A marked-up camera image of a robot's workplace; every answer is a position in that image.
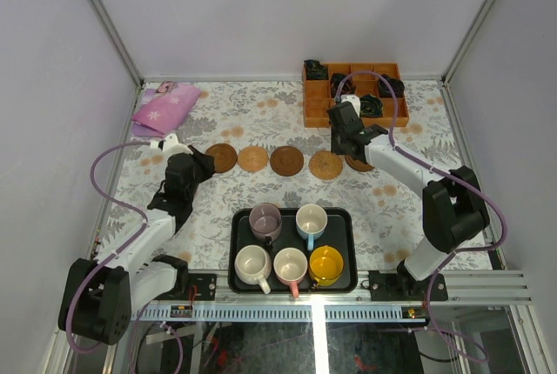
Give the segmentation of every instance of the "wooden box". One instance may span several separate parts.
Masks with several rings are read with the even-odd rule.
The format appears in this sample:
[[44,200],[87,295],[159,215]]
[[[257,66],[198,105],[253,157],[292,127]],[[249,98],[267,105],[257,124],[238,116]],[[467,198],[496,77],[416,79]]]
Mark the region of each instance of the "wooden box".
[[[356,71],[371,70],[378,74],[387,74],[389,77],[398,78],[400,80],[399,66],[396,63],[324,63],[329,70],[329,78],[335,72],[350,74]],[[331,85],[329,80],[306,80],[305,67],[302,71],[304,80],[304,126],[306,128],[329,128],[329,116],[327,109],[334,106],[334,95],[331,94]],[[371,74],[361,74],[352,78],[356,85],[356,95],[359,97],[365,94],[379,96],[377,87],[378,78]],[[408,115],[408,106],[406,98],[399,97],[394,102],[391,98],[381,98],[383,102],[383,117],[362,117],[365,126],[378,124],[384,128],[391,125],[394,114],[394,104],[399,106],[399,114],[397,115],[397,127],[404,127],[408,124],[410,117]]]

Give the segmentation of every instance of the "floral tablecloth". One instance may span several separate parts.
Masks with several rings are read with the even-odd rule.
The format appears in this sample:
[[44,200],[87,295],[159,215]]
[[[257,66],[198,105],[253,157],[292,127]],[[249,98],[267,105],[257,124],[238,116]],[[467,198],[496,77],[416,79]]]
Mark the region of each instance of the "floral tablecloth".
[[[386,172],[358,173],[345,163],[332,181],[318,180],[310,173],[311,155],[330,148],[330,131],[304,127],[301,82],[195,85],[204,93],[178,129],[181,141],[201,151],[216,143],[231,144],[238,152],[256,144],[269,155],[279,146],[293,145],[304,154],[305,166],[294,177],[281,177],[270,165],[256,173],[236,165],[225,174],[215,174],[199,186],[184,227],[154,255],[181,257],[192,269],[226,269],[232,216],[262,202],[279,207],[316,203],[348,210],[360,270],[395,268],[423,237],[420,199]],[[397,128],[396,138],[435,162],[458,166],[459,154],[437,84],[407,82],[406,101],[411,120],[405,128]],[[116,196],[145,209],[164,178],[165,162],[146,146],[127,148]],[[137,214],[114,205],[104,234],[123,236],[139,221]],[[469,244],[484,241],[478,235]],[[465,253],[447,268],[490,269],[491,265],[485,253]]]

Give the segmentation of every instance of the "folded pink fabric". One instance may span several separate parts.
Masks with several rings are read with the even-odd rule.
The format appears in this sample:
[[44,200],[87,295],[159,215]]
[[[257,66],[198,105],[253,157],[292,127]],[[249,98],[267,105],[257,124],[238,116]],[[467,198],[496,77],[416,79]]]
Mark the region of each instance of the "folded pink fabric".
[[188,116],[200,94],[200,89],[189,84],[172,81],[160,84],[151,101],[131,118],[134,122],[131,134],[155,137],[172,132]]

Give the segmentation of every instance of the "white mug handle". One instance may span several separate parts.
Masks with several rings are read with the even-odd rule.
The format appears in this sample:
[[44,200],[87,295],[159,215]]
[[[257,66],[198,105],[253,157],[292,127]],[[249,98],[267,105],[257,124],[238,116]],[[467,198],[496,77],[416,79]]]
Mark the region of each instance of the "white mug handle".
[[258,283],[259,283],[259,287],[261,287],[261,290],[265,294],[269,294],[271,292],[271,287],[269,287],[269,283],[267,283],[267,280],[265,279],[265,277],[259,276],[258,277]]

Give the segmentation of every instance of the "coaster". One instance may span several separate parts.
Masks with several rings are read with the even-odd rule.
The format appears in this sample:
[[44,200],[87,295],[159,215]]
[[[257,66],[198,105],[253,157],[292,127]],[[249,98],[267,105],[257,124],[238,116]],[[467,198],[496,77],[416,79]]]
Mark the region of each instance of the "coaster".
[[345,155],[345,160],[348,166],[353,170],[356,170],[357,172],[368,172],[375,168],[374,166],[370,164],[362,163],[358,159],[354,159],[349,155]]
[[271,168],[280,176],[295,176],[304,168],[304,155],[293,146],[281,146],[271,154]]
[[215,158],[215,172],[219,174],[230,171],[238,160],[236,150],[229,144],[215,144],[205,154]]
[[267,151],[260,146],[248,146],[238,154],[238,165],[242,170],[250,172],[263,170],[268,162]]
[[342,172],[342,159],[328,150],[320,150],[310,159],[310,172],[320,180],[333,180]]

